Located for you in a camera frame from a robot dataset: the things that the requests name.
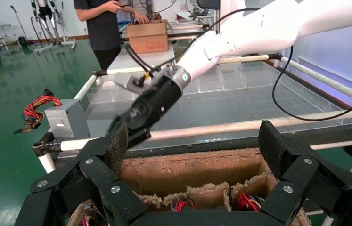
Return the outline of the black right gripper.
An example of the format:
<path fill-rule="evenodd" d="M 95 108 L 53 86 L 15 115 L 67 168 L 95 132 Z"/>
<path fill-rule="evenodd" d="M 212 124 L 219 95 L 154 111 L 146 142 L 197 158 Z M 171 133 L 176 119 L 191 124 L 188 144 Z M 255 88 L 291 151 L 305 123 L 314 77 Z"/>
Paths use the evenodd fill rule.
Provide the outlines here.
<path fill-rule="evenodd" d="M 177 102 L 181 95 L 180 87 L 171 78 L 164 76 L 119 116 L 119 120 L 127 124 L 128 149 L 151 137 L 150 128 Z"/>

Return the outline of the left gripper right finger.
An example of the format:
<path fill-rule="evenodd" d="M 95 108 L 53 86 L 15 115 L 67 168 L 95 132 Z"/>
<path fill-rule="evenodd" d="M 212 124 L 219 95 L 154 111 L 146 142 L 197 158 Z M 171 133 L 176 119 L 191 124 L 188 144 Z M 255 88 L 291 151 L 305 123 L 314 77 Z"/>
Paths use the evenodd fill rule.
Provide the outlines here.
<path fill-rule="evenodd" d="M 305 200 L 317 203 L 339 226 L 352 226 L 352 172 L 324 160 L 307 143 L 286 137 L 262 121 L 259 149 L 278 183 L 262 212 L 290 225 Z"/>

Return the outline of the bystander right hand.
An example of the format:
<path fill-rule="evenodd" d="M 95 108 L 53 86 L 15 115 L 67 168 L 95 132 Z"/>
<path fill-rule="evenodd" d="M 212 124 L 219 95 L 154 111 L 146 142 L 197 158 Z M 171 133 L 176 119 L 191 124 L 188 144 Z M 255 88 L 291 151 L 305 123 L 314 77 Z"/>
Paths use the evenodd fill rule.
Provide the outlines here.
<path fill-rule="evenodd" d="M 121 10 L 120 3 L 119 1 L 116 0 L 111 0 L 108 1 L 104 4 L 104 8 L 106 11 L 112 12 L 112 13 L 117 13 L 118 11 Z"/>

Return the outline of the bystander left hand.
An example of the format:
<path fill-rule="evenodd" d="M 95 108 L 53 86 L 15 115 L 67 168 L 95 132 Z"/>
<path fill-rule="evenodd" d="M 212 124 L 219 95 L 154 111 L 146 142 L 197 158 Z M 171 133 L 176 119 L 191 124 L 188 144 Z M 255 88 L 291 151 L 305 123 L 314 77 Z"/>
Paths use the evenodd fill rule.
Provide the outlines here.
<path fill-rule="evenodd" d="M 146 15 L 143 15 L 138 11 L 134 11 L 133 14 L 139 24 L 149 24 L 150 23 L 150 20 L 147 18 Z"/>

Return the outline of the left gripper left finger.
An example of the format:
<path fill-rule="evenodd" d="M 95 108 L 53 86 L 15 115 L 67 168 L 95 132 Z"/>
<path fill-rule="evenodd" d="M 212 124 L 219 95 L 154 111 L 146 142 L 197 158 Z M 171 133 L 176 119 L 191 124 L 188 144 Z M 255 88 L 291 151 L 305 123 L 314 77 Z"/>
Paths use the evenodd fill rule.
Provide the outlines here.
<path fill-rule="evenodd" d="M 79 204 L 91 200 L 110 224 L 131 225 L 146 206 L 118 177 L 127 147 L 127 124 L 118 121 L 106 136 L 88 141 L 74 160 L 35 180 L 15 224 L 62 226 Z"/>

